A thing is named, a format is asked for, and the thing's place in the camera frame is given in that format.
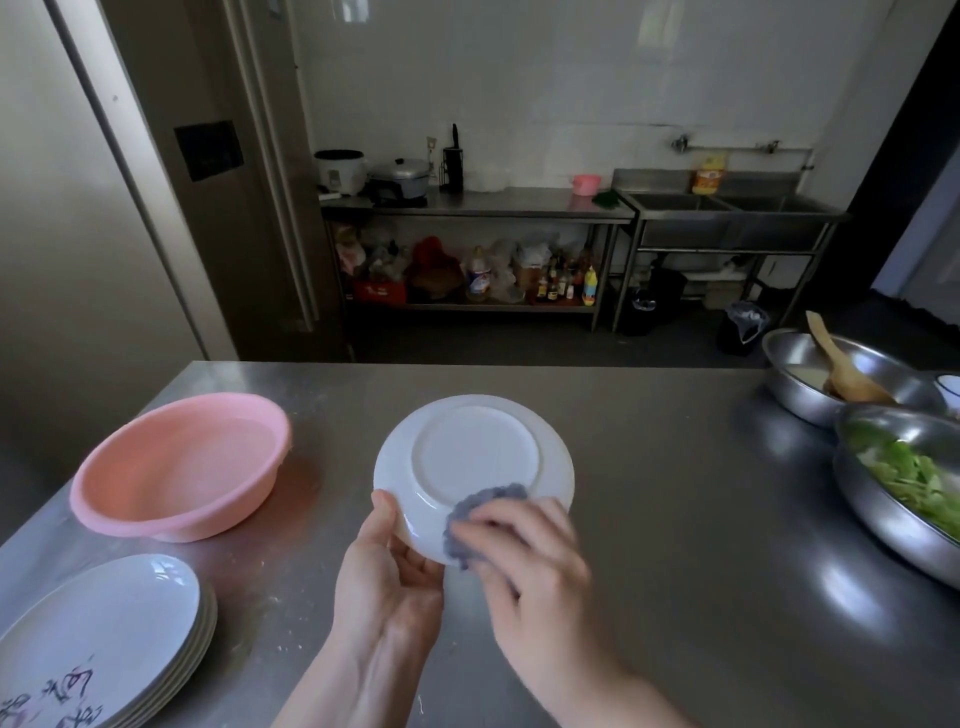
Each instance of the sauce bottle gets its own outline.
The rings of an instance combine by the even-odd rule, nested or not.
[[[591,265],[584,276],[584,305],[594,305],[597,301],[597,272]]]

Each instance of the sponge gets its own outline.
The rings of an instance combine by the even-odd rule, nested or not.
[[[527,499],[527,489],[520,483],[511,483],[508,486],[498,486],[496,488],[485,488],[482,491],[467,496],[450,511],[446,517],[446,529],[444,529],[444,553],[451,561],[460,562],[460,568],[466,569],[470,559],[482,559],[483,557],[472,548],[457,539],[450,531],[450,524],[455,521],[468,521],[470,511],[477,506],[483,505],[489,500],[499,497],[511,497],[516,500]]]

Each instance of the pink plastic basin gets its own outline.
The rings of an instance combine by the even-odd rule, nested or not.
[[[580,197],[593,197],[600,189],[600,175],[577,175],[573,178],[573,194]]]
[[[108,536],[198,541],[260,507],[290,446],[290,421],[263,397],[175,401],[124,425],[87,456],[70,507]]]

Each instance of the right hand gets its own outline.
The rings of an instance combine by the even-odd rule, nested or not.
[[[496,642],[520,680],[563,726],[596,724],[601,706],[629,678],[602,637],[590,569],[564,508],[555,498],[498,498],[450,527],[489,560],[470,568],[483,583]]]

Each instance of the stack of plates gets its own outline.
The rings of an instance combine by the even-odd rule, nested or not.
[[[193,674],[216,624],[216,595],[179,559],[86,571],[0,639],[0,724],[141,726]]]

